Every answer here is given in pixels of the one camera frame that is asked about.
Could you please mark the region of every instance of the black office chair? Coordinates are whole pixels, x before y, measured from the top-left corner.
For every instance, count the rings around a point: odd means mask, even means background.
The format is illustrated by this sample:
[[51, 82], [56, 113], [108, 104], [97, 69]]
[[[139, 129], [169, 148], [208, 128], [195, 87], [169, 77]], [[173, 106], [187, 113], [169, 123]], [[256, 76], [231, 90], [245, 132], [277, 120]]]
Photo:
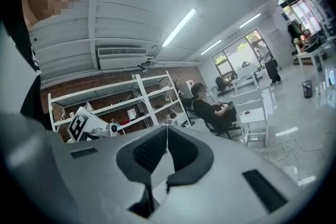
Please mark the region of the black office chair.
[[197, 98], [197, 96], [194, 96], [193, 98], [183, 98], [181, 100], [184, 108], [196, 115], [197, 117], [204, 120], [205, 126], [209, 129], [210, 132], [216, 133], [216, 136], [220, 136], [223, 133], [227, 134], [227, 137], [231, 139], [231, 136], [228, 131], [230, 130], [239, 130], [240, 127], [236, 127], [235, 124], [225, 123], [223, 119], [219, 116], [217, 116], [215, 113], [212, 115], [209, 114], [202, 114], [193, 109], [193, 101]]
[[218, 96], [223, 96], [224, 95], [224, 90], [226, 88], [226, 85], [224, 83], [224, 80], [222, 77], [217, 77], [216, 78], [216, 84], [217, 84], [217, 91], [220, 92]]

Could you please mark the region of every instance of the red object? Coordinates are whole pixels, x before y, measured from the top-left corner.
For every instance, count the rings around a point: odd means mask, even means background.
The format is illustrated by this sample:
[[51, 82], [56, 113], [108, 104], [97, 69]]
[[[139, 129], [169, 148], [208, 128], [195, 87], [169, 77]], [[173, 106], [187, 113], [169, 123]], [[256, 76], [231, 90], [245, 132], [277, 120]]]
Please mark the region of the red object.
[[120, 125], [125, 125], [125, 124], [128, 124], [129, 122], [131, 122], [131, 121], [130, 120], [125, 120], [125, 121], [120, 122]]

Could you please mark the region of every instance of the glossy floor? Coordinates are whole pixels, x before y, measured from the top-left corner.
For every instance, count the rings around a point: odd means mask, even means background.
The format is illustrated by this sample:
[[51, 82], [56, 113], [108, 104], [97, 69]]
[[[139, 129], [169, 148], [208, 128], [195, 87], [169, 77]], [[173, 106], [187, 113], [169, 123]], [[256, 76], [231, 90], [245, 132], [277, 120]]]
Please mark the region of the glossy floor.
[[[323, 67], [332, 76], [335, 71], [334, 63], [334, 59], [329, 59], [324, 62]], [[304, 72], [306, 79], [310, 79], [313, 86], [313, 96], [309, 99], [303, 96], [301, 83], [304, 78], [299, 66], [291, 66], [279, 71], [282, 84], [270, 87], [271, 81], [267, 75], [259, 81], [268, 114], [268, 147], [275, 146], [268, 149], [268, 157], [263, 141], [252, 141], [248, 144], [248, 147], [262, 154], [268, 160], [270, 158], [272, 161], [276, 161], [287, 154], [285, 158], [274, 162], [274, 164], [284, 169], [299, 185], [307, 185], [320, 179], [336, 148], [336, 90], [331, 87], [327, 88], [325, 70], [320, 72], [318, 82], [312, 66], [304, 66]], [[320, 94], [317, 94], [316, 86], [319, 86]], [[255, 87], [245, 86], [239, 91], [243, 93], [252, 89]], [[233, 94], [233, 92], [226, 94], [217, 98], [216, 101], [228, 102]], [[203, 120], [195, 119], [193, 121], [195, 121], [193, 129], [208, 132]], [[230, 133], [233, 140], [241, 143], [243, 137], [240, 130]], [[296, 141], [284, 142], [289, 139], [296, 139]], [[278, 142], [284, 142], [292, 147], [293, 151], [284, 146], [287, 151], [285, 153]]]

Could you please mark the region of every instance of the white cable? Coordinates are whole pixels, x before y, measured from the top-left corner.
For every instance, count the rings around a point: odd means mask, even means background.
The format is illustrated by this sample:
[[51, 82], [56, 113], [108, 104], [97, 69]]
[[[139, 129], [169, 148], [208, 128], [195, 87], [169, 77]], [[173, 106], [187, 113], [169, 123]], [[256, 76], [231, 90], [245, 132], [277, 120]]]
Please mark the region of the white cable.
[[[296, 141], [297, 144], [299, 145], [300, 149], [301, 149], [302, 151], [306, 151], [306, 152], [307, 152], [307, 151], [317, 151], [317, 150], [322, 149], [322, 147], [319, 147], [319, 148], [311, 148], [311, 149], [306, 150], [306, 149], [302, 148], [302, 146], [300, 145], [300, 143], [299, 143], [299, 141], [298, 141], [297, 139], [293, 138], [293, 139], [287, 139], [287, 140], [284, 140], [284, 141], [281, 141], [281, 142], [277, 142], [277, 143], [275, 143], [273, 146], [270, 146], [270, 147], [268, 147], [268, 148], [266, 149], [266, 154], [267, 154], [267, 156], [268, 156], [269, 161], [270, 161], [271, 163], [276, 163], [276, 162], [278, 162], [278, 161], [280, 161], [280, 160], [282, 160], [282, 159], [284, 159], [284, 158], [287, 157], [287, 151], [286, 151], [286, 149], [285, 149], [284, 146], [289, 147], [289, 148], [292, 150], [292, 152], [293, 152], [293, 156], [294, 156], [294, 157], [298, 160], [298, 162], [299, 162], [299, 164], [298, 164], [298, 179], [299, 179], [299, 181], [300, 181], [300, 183], [301, 183], [301, 185], [302, 185], [303, 181], [302, 181], [302, 179], [301, 179], [300, 176], [299, 176], [300, 159], [298, 158], [297, 155], [295, 155], [295, 153], [294, 153], [294, 149], [293, 149], [291, 146], [289, 146], [289, 145], [287, 145], [287, 144], [284, 143], [284, 142], [288, 142], [288, 141]], [[272, 147], [275, 147], [277, 144], [281, 144], [281, 147], [282, 147], [283, 151], [285, 152], [285, 155], [284, 155], [283, 157], [281, 157], [280, 159], [277, 159], [276, 161], [272, 161], [271, 158], [269, 157], [268, 150], [271, 149]]]

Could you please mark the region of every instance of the red brick wall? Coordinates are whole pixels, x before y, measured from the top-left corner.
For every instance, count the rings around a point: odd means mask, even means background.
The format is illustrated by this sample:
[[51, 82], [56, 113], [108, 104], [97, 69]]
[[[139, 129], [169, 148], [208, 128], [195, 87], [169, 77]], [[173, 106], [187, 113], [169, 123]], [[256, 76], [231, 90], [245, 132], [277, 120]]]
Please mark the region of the red brick wall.
[[[144, 72], [143, 74], [141, 74], [141, 77], [152, 77], [152, 76], [159, 76], [162, 74], [165, 74], [166, 70], [169, 72], [172, 80], [177, 79], [177, 84], [183, 83], [186, 80], [193, 80], [195, 83], [197, 82], [201, 82], [204, 83], [204, 80], [201, 76], [201, 73], [199, 72], [197, 67], [181, 67], [181, 68], [157, 68], [157, 69], [149, 69], [147, 72]], [[94, 87], [99, 87], [99, 86], [103, 86], [103, 85], [108, 85], [108, 84], [112, 84], [112, 83], [117, 83], [117, 82], [121, 82], [121, 81], [127, 81], [127, 80], [131, 80], [131, 75], [133, 74], [133, 72], [121, 72], [121, 73], [109, 73], [109, 74], [102, 74], [99, 76], [92, 76], [92, 77], [87, 77], [87, 78], [81, 78], [81, 79], [76, 79], [76, 80], [71, 80], [68, 82], [63, 82], [60, 83], [58, 85], [55, 86], [51, 86], [49, 88], [45, 88], [41, 90], [41, 101], [42, 101], [42, 106], [43, 106], [43, 110], [45, 112], [48, 112], [48, 93], [51, 93], [51, 97], [52, 98], [56, 98], [65, 94], [70, 94], [70, 93], [74, 93], [74, 92], [78, 92], [78, 91], [82, 91], [82, 90], [87, 90], [87, 89], [91, 89]], [[165, 78], [161, 85], [165, 86], [168, 85], [168, 78]], [[147, 93], [157, 90], [158, 86], [150, 86], [150, 87], [146, 87], [146, 91]], [[171, 96], [171, 98], [173, 100], [176, 100], [175, 98], [175, 94], [173, 92], [173, 90], [169, 91], [169, 94]], [[132, 91], [130, 92], [124, 92], [124, 93], [119, 93], [119, 94], [115, 94], [112, 95], [110, 97], [105, 97], [105, 98], [101, 98], [101, 99], [97, 99], [97, 100], [93, 100], [90, 101], [91, 106], [93, 107], [93, 109], [99, 109], [99, 108], [103, 108], [105, 106], [114, 104], [120, 100], [128, 100], [128, 99], [132, 99], [134, 98]], [[151, 104], [153, 107], [155, 107], [156, 105], [165, 105], [166, 101], [164, 99], [164, 96], [160, 96], [157, 98], [153, 98], [150, 100]], [[74, 112], [76, 113], [77, 109], [80, 106], [84, 106], [85, 103], [83, 104], [79, 104], [79, 105], [75, 105], [72, 106], [70, 108], [66, 108], [65, 109], [65, 113], [66, 113], [66, 117], [69, 117], [69, 113], [70, 112]], [[110, 122], [111, 119], [114, 119], [116, 122], [122, 122], [124, 120], [128, 119], [128, 115], [127, 115], [127, 110], [135, 108], [136, 112], [138, 113], [138, 108], [136, 105], [133, 106], [129, 106], [125, 109], [121, 109], [118, 111], [114, 111], [108, 114], [105, 114], [103, 116], [101, 116], [101, 118], [103, 120], [105, 120], [106, 122]], [[174, 105], [171, 107], [173, 110], [175, 110], [176, 112], [181, 112], [181, 108], [179, 107], [179, 105]], [[56, 120], [60, 120], [61, 114], [62, 114], [62, 109], [60, 106], [55, 105], [54, 106], [54, 119]], [[163, 121], [166, 117], [166, 115], [168, 114], [169, 110], [165, 109], [163, 111], [160, 111], [156, 114], [156, 117], [158, 119], [158, 121]], [[130, 133], [130, 132], [134, 132], [137, 130], [141, 130], [144, 128], [144, 123], [143, 121], [134, 124], [130, 127], [127, 127], [124, 129], [125, 133]], [[68, 139], [68, 134], [66, 131], [66, 128], [62, 128], [59, 130], [59, 132], [61, 133], [62, 137], [64, 138], [64, 140]]]

